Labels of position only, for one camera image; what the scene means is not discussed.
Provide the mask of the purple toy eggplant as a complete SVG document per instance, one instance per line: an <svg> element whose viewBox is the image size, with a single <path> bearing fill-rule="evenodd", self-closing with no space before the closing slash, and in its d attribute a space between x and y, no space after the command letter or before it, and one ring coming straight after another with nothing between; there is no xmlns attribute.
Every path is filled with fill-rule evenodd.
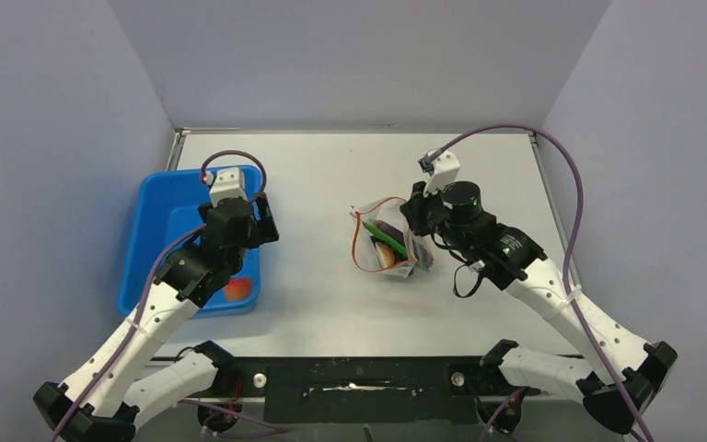
<svg viewBox="0 0 707 442"><path fill-rule="evenodd" d="M383 220L377 220L375 222L375 226L379 231L383 232L385 235L388 235L390 238L393 238L401 246L405 246L405 234L401 229L398 229Z"/></svg>

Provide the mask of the clear zip top bag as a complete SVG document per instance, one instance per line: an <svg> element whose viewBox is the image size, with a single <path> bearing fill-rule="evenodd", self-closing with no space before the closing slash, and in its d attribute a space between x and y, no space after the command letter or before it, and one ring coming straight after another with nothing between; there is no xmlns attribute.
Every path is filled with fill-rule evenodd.
<svg viewBox="0 0 707 442"><path fill-rule="evenodd" d="M413 234L400 211L405 202L402 197L389 196L351 207L351 257L359 271L409 278L432 269L433 253L424 238Z"/></svg>

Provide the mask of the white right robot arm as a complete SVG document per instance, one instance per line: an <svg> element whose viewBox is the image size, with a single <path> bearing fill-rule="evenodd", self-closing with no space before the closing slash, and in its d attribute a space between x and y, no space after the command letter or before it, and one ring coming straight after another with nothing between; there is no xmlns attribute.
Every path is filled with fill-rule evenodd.
<svg viewBox="0 0 707 442"><path fill-rule="evenodd" d="M670 344L650 343L611 318L580 286L566 289L561 271L522 230L484 211L481 191L456 181L427 192L413 184L400 206L411 232L501 291L524 303L577 352L575 357L502 340L481 360L481 381L495 393L511 386L541 390L582 404L609 431L626 435L663 388L678 360Z"/></svg>

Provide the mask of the green toy chili pepper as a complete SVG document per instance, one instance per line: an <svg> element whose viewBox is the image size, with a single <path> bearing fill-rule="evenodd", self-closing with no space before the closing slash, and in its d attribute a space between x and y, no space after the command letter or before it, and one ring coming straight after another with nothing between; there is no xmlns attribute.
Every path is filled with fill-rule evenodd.
<svg viewBox="0 0 707 442"><path fill-rule="evenodd" d="M399 256L402 261L407 260L409 258L409 254L406 244L405 246L401 246L393 238L390 238L388 235L385 235L383 232L379 231L375 226L375 222L377 220L379 219L376 219L372 223L364 222L364 227L367 232L371 235L375 242L385 243L394 249L395 254Z"/></svg>

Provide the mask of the white round toy slice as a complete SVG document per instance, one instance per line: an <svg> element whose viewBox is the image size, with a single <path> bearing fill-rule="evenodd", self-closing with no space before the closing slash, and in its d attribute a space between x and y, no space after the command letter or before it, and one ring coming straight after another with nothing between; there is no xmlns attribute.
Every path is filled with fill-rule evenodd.
<svg viewBox="0 0 707 442"><path fill-rule="evenodd" d="M374 247L378 260L384 269L391 268L398 262L394 249L389 245L377 242Z"/></svg>

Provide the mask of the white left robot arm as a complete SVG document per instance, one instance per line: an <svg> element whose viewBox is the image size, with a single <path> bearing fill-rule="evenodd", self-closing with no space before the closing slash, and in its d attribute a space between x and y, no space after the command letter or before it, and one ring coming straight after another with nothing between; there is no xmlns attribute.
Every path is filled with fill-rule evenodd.
<svg viewBox="0 0 707 442"><path fill-rule="evenodd" d="M199 212L203 224L159 253L135 308L107 341L62 382L35 392L52 440L131 441L158 414L232 376L233 355L211 341L142 375L177 328L240 272L247 251L279 238L263 192L203 204Z"/></svg>

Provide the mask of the red yellow toy peach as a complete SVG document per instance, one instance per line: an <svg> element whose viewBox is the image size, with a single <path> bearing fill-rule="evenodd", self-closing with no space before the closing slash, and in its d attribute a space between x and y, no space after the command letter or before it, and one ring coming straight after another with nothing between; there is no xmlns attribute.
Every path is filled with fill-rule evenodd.
<svg viewBox="0 0 707 442"><path fill-rule="evenodd" d="M226 302L238 302L247 299L253 291L253 281L251 278L232 278L224 287L224 299Z"/></svg>

